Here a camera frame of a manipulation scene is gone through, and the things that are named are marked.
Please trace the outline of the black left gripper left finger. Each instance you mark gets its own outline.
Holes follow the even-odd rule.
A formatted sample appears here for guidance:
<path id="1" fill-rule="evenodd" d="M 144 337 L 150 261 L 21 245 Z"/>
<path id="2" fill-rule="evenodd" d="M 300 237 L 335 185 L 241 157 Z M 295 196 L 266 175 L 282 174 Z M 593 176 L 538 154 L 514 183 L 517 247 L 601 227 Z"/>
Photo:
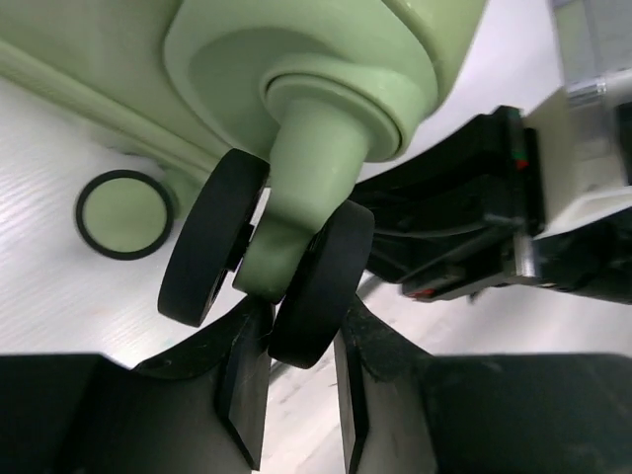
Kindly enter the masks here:
<path id="1" fill-rule="evenodd" d="M 273 308 L 241 300 L 134 368 L 99 354 L 1 359 L 5 473 L 249 473 L 262 459 Z"/>

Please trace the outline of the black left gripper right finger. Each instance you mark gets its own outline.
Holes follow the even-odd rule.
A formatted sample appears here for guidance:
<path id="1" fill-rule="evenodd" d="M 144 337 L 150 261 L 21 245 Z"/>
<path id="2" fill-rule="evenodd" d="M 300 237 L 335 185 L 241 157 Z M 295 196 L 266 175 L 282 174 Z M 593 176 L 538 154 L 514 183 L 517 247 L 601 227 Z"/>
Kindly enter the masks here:
<path id="1" fill-rule="evenodd" d="M 355 300 L 335 340 L 350 473 L 627 473 L 631 360 L 431 355 Z"/>

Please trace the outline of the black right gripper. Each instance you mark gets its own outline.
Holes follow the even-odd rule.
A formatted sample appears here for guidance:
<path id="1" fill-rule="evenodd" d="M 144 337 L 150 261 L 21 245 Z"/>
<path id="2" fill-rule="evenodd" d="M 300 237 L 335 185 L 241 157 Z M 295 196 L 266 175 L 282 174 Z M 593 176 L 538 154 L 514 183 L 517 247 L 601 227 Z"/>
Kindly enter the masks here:
<path id="1" fill-rule="evenodd" d="M 418 301 L 513 284 L 629 300 L 630 212 L 546 236 L 543 144 L 501 107 L 357 184 L 354 201 L 375 217 L 369 271 Z"/>

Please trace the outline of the green hard-shell suitcase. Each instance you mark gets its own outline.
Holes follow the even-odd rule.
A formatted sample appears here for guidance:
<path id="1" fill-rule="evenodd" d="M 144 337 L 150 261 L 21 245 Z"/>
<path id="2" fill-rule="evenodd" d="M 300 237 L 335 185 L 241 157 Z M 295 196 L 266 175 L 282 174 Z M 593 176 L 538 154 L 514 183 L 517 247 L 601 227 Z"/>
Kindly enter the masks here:
<path id="1" fill-rule="evenodd" d="M 482 1 L 5 1 L 1 74 L 209 177 L 161 285 L 197 326 L 226 275 L 279 307 L 271 357 L 327 350 L 373 232 L 349 200 L 452 89 Z"/>

